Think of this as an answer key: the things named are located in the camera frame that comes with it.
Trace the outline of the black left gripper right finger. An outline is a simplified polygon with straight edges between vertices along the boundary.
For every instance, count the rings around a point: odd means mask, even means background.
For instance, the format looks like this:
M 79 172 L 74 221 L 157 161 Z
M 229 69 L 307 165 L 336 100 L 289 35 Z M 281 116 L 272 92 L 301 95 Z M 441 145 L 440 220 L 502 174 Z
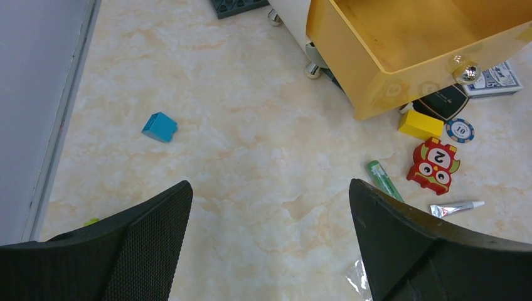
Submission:
M 531 245 L 457 226 L 361 179 L 349 203 L 374 300 L 530 300 Z

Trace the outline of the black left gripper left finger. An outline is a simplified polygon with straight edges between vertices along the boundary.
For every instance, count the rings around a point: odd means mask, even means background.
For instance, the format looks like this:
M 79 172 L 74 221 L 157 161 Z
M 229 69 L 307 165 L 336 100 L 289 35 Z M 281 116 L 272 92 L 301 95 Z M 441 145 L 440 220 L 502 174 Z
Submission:
M 2 300 L 167 300 L 193 202 L 181 181 L 48 241 L 1 247 Z

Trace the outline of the clear plastic wrapper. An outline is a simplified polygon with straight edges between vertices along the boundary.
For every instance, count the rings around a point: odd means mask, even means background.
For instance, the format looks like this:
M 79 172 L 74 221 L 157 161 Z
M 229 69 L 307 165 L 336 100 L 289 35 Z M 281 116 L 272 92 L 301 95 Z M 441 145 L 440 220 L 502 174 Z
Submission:
M 347 268 L 345 277 L 362 300 L 373 300 L 362 258 L 357 259 Z

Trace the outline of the silver small tube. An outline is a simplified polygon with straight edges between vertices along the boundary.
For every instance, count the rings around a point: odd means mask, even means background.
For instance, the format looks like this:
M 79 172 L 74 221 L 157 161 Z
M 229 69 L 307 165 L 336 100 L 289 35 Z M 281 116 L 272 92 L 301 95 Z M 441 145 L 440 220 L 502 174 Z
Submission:
M 429 206 L 431 215 L 443 218 L 462 211 L 472 210 L 485 205 L 484 201 L 461 201 L 447 204 L 431 204 Z

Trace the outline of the green tube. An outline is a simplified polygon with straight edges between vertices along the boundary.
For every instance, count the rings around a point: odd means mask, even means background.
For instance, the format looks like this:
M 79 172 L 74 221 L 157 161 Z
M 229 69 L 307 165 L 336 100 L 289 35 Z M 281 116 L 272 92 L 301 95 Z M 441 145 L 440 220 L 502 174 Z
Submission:
M 371 180 L 379 190 L 400 202 L 405 202 L 379 161 L 373 160 L 367 163 L 366 169 Z

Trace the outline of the white round drawer organizer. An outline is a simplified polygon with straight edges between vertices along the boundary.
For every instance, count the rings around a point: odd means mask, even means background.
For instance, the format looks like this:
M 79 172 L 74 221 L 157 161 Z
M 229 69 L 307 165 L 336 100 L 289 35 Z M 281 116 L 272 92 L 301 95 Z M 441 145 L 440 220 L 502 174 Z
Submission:
M 365 120 L 481 72 L 531 42 L 530 1 L 272 1 Z

